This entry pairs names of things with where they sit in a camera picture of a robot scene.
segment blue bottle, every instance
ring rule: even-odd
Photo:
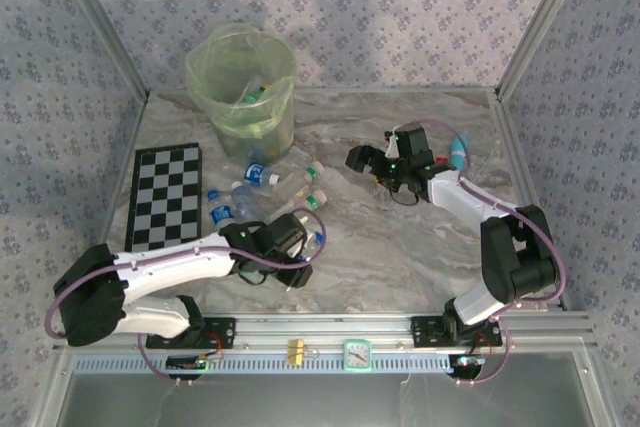
[[[264,220],[264,211],[260,208],[251,187],[242,182],[231,184],[231,200],[236,211],[245,220]]]
[[[251,162],[244,173],[244,181],[254,187],[276,185],[278,180],[280,180],[279,175],[271,173],[268,167],[256,162]]]
[[[462,134],[460,135],[462,140],[464,141],[464,145],[469,148],[469,137]],[[454,137],[453,142],[451,142],[451,155],[450,162],[456,170],[461,171],[464,169],[465,164],[467,163],[467,156],[464,152],[464,147],[462,147],[462,143],[457,137]]]
[[[236,219],[233,218],[231,207],[220,196],[220,192],[211,189],[207,192],[207,200],[209,206],[209,217],[213,220],[214,232],[226,227],[229,224],[235,224]]]

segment small plastic bottle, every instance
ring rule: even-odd
[[[303,171],[294,171],[273,187],[273,197],[283,202],[298,200],[311,190],[311,182],[316,180],[324,172],[320,162],[314,160]]]
[[[207,192],[207,200],[209,206],[209,217],[213,220],[214,232],[219,231],[229,224],[235,224],[236,219],[233,218],[231,207],[220,196],[220,192],[211,189]]]
[[[236,211],[245,220],[263,220],[264,211],[260,208],[256,196],[251,187],[242,182],[231,184],[231,200],[236,206]]]
[[[244,172],[244,181],[254,187],[276,185],[279,180],[279,175],[271,173],[271,169],[256,162],[251,162]]]
[[[295,209],[299,209],[301,207],[309,210],[318,210],[324,204],[327,203],[327,196],[320,189],[314,190],[311,195],[307,197],[303,197],[298,200],[290,200],[278,210],[276,210],[273,214],[269,216],[269,222],[273,222],[278,217],[284,214],[288,214],[289,212],[294,211]]]

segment patterned wallpaper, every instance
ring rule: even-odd
[[[96,240],[138,105],[76,0],[0,8],[0,425],[17,426],[51,288]]]
[[[147,87],[245,21],[294,47],[304,86],[496,85],[540,0],[101,0]]]
[[[640,425],[640,0],[567,0],[508,105],[540,202]]]

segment trash bin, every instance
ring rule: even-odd
[[[257,77],[268,87],[255,103],[243,103]],[[291,146],[296,60],[282,39],[247,24],[218,27],[187,54],[186,78],[230,157],[268,164]]]

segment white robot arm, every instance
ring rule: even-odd
[[[478,329],[486,327],[492,314],[556,281],[558,268],[549,248],[515,217],[526,218],[551,238],[540,208],[533,205],[518,208],[466,180],[463,187],[459,173],[450,164],[434,161],[419,124],[385,132],[385,137],[389,142],[386,152],[360,145],[351,149],[346,165],[356,172],[363,172],[369,166],[378,183],[392,193],[406,185],[416,199],[421,198],[455,215],[476,232],[481,241],[482,280],[465,294],[451,299],[445,305],[441,321],[435,324],[433,319],[429,321],[429,325],[440,325],[443,330],[433,333],[431,340],[436,340],[436,344],[432,346],[440,345],[440,334],[443,342],[451,345],[464,344],[469,338],[473,341]],[[525,247],[516,250],[514,240],[524,242]]]
[[[149,252],[112,255],[105,244],[96,245],[55,284],[57,299],[50,311],[59,307],[65,338],[72,346],[91,344],[113,333],[173,339],[202,324],[195,302],[186,296],[161,299],[148,294],[185,282],[251,271],[273,275],[289,287],[303,287],[313,269],[289,252],[295,253],[306,237],[297,217],[285,214],[268,225],[232,224],[202,239]],[[260,262],[238,255],[240,251]],[[281,268],[265,267],[264,261]],[[104,275],[84,281],[105,268]]]

